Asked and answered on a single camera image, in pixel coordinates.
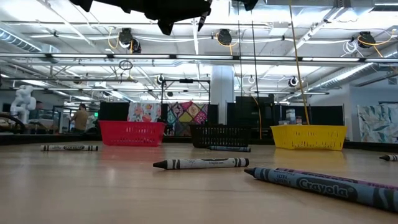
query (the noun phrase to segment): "crayon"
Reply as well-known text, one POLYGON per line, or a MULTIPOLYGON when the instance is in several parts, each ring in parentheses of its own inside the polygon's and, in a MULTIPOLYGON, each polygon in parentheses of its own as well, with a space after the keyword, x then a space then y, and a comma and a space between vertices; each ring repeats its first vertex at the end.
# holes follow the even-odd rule
POLYGON ((57 146, 41 145, 42 151, 98 151, 98 146, 57 146))
POLYGON ((379 158, 384 159, 385 161, 398 161, 398 155, 385 155, 379 158))
POLYGON ((305 190, 375 208, 398 212, 398 191, 362 184, 343 182, 282 170, 255 167, 245 169, 256 179, 305 190))
POLYGON ((350 182, 350 183, 354 183, 354 184, 363 184, 363 185, 367 185, 367 186, 371 186, 371 187, 379 187, 379 188, 390 189, 390 190, 398 190, 397 186, 372 183, 372 182, 367 182, 367 181, 363 181, 363 180, 354 180, 354 179, 349 179, 349 178, 345 178, 345 177, 336 177, 336 176, 332 176, 332 175, 317 174, 317 173, 313 173, 313 172, 307 172, 307 171, 302 171, 302 170, 293 170, 293 169, 288 169, 288 168, 276 168, 276 170, 293 172, 293 173, 297 173, 297 174, 310 175, 310 176, 314 176, 314 177, 321 177, 321 178, 332 179, 332 180, 340 180, 340 181, 350 182))
POLYGON ((233 152, 250 152, 250 147, 227 147, 227 146, 209 146, 207 147, 213 151, 233 151, 233 152))
POLYGON ((202 169, 221 167, 247 167, 249 159, 227 158, 227 159, 167 159, 155 162, 154 167, 162 169, 202 169))

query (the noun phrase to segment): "red basket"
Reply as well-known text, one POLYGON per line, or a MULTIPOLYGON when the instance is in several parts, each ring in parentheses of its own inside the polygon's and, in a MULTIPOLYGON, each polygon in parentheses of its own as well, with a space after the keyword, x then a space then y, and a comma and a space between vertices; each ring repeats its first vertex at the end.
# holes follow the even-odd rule
POLYGON ((108 146, 158 146, 165 128, 161 122, 99 121, 99 125, 108 146))

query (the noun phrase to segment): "patterned artwork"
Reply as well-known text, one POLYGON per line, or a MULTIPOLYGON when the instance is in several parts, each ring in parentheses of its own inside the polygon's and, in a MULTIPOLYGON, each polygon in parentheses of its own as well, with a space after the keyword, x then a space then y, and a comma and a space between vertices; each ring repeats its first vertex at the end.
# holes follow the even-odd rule
POLYGON ((128 121, 156 122, 162 115, 158 103, 130 103, 128 121))
POLYGON ((398 143, 398 105, 358 106, 362 142, 398 143))
POLYGON ((171 136, 191 136, 190 124, 202 124, 207 120, 208 105, 193 102, 168 105, 167 123, 172 125, 171 136))

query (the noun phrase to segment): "black basket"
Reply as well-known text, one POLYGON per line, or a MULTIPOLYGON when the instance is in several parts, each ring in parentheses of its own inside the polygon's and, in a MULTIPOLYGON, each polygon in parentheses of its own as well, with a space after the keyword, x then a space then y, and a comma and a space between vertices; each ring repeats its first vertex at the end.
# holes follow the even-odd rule
POLYGON ((250 128, 225 125, 190 125, 194 147, 248 147, 250 128))

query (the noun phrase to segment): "white column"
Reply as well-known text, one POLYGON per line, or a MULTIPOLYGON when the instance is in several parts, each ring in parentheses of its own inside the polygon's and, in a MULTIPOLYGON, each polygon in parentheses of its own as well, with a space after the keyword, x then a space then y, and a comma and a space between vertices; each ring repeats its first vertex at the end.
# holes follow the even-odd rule
POLYGON ((232 66, 213 66, 210 85, 210 103, 218 105, 218 122, 226 124, 226 103, 232 103, 235 100, 232 66))

